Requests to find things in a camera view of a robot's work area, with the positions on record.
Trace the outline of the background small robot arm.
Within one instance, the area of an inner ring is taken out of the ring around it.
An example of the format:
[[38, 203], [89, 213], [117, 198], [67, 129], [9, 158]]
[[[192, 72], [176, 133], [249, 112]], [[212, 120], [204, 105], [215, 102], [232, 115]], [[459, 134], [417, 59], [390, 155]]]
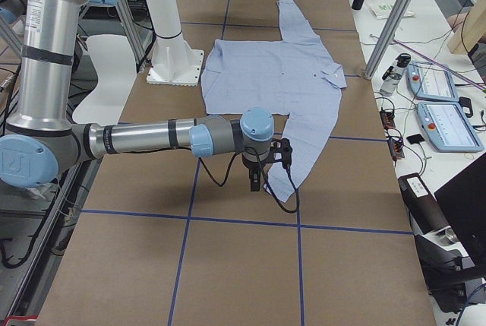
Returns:
[[1, 16], [8, 23], [14, 23], [27, 12], [27, 0], [1, 0]]

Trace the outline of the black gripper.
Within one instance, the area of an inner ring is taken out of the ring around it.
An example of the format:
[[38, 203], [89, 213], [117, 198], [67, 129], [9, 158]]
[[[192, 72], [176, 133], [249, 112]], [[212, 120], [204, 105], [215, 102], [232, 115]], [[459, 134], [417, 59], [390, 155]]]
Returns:
[[253, 147], [246, 147], [242, 153], [243, 164], [249, 170], [251, 191], [260, 191], [260, 177], [264, 168], [260, 154]]

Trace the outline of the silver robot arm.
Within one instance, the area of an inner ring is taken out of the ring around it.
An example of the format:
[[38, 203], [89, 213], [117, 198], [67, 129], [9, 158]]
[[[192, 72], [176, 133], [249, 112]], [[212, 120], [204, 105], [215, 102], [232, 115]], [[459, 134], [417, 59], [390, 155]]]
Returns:
[[32, 188], [106, 154], [184, 149], [196, 157], [241, 155], [251, 189], [258, 190], [260, 172], [276, 152], [273, 117], [265, 109], [249, 109], [231, 121], [218, 116], [107, 126], [68, 121], [77, 23], [88, 1], [27, 0], [18, 104], [1, 138], [2, 181]]

